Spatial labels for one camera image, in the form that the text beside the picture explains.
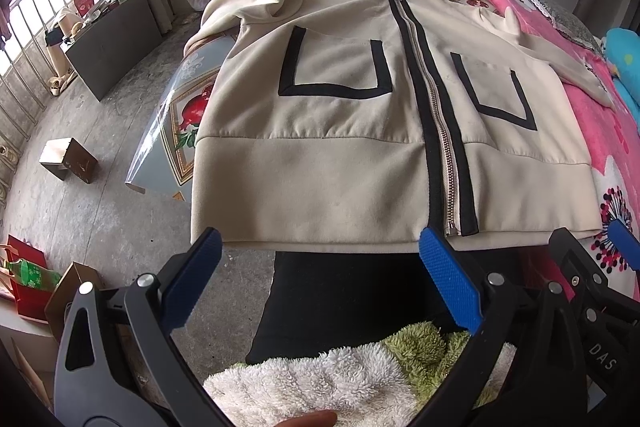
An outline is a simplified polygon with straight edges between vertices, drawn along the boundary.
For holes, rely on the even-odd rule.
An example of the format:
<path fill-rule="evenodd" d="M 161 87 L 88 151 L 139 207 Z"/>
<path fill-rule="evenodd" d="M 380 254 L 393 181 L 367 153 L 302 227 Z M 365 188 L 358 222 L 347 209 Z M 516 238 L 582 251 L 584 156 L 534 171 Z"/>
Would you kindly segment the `person's left hand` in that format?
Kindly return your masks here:
<path fill-rule="evenodd" d="M 334 411 L 317 411 L 280 421 L 274 427 L 334 427 L 336 423 L 337 413 Z"/>

